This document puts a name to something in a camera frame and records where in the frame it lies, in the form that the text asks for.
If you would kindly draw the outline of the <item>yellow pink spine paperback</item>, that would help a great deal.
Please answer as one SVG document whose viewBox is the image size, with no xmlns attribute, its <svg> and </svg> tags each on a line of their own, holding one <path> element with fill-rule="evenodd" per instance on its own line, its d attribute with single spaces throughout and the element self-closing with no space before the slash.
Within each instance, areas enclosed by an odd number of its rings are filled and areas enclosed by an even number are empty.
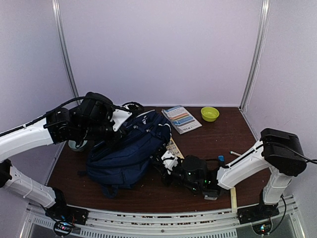
<svg viewBox="0 0 317 238">
<path fill-rule="evenodd" d="M 166 146 L 167 150 L 172 153 L 173 156 L 179 157 L 181 159 L 184 159 L 184 156 L 182 155 L 181 151 L 177 147 L 175 141 L 173 138 L 170 138 L 169 143 Z"/>
</svg>

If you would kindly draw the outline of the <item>navy blue student backpack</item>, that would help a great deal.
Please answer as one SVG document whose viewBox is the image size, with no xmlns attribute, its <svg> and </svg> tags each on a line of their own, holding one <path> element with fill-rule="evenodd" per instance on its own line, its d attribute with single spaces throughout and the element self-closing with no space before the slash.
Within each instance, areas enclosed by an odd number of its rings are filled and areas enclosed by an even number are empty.
<svg viewBox="0 0 317 238">
<path fill-rule="evenodd" d="M 144 112 L 126 124 L 127 135 L 116 144 L 104 140 L 96 143 L 86 160 L 86 168 L 78 171 L 98 183 L 107 198 L 119 189 L 131 189 L 147 172 L 151 156 L 171 138 L 170 121 L 155 110 Z"/>
</svg>

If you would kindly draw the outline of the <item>blue striped reader book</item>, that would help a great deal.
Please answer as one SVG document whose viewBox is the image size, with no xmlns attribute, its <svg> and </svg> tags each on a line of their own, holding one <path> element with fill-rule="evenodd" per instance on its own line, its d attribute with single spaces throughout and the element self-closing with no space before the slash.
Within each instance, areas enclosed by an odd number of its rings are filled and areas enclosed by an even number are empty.
<svg viewBox="0 0 317 238">
<path fill-rule="evenodd" d="M 163 109 L 161 112 L 171 122 L 179 134 L 184 134 L 202 127 L 202 124 L 183 106 Z"/>
</svg>

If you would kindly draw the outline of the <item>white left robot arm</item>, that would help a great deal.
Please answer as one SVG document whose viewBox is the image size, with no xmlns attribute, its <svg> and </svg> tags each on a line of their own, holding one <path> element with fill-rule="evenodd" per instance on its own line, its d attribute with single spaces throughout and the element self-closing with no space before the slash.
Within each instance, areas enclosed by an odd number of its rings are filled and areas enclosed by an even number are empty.
<svg viewBox="0 0 317 238">
<path fill-rule="evenodd" d="M 76 100 L 71 109 L 66 105 L 73 99 L 46 112 L 44 115 L 0 134 L 0 185 L 24 198 L 42 205 L 48 215 L 60 220 L 72 218 L 61 190 L 45 186 L 24 175 L 10 157 L 41 146 L 74 141 L 77 146 L 85 141 L 105 140 L 114 144 L 123 136 L 122 125 L 132 116 L 126 106 L 117 106 L 99 94 L 88 92 Z"/>
</svg>

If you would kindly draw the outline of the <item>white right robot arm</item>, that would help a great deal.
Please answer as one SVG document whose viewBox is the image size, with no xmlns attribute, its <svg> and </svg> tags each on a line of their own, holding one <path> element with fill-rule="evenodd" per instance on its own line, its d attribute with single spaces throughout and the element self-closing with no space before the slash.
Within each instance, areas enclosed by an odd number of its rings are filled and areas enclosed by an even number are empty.
<svg viewBox="0 0 317 238">
<path fill-rule="evenodd" d="M 165 147 L 159 148 L 150 159 L 166 185 L 176 181 L 209 200 L 218 199 L 223 190 L 232 189 L 257 172 L 270 169 L 270 179 L 260 192 L 259 203 L 237 210 L 240 224 L 277 216 L 277 205 L 292 178 L 301 174 L 308 163 L 317 162 L 304 156 L 297 135 L 272 128 L 262 130 L 260 139 L 232 162 L 227 164 L 219 156 L 218 167 L 213 170 L 208 169 L 206 160 L 193 155 L 181 159 Z"/>
</svg>

